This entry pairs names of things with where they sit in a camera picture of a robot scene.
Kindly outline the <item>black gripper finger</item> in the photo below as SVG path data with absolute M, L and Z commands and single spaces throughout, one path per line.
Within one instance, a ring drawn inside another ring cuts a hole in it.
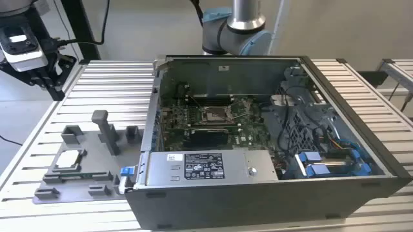
M 60 101 L 64 98 L 63 85 L 76 64 L 76 58 L 63 54 L 48 54 L 47 59 L 47 91 L 52 100 Z
M 1 63 L 0 70 L 26 85 L 45 87 L 42 80 L 42 74 L 45 74 L 44 68 L 34 68 L 32 70 L 18 72 L 12 68 L 9 63 Z

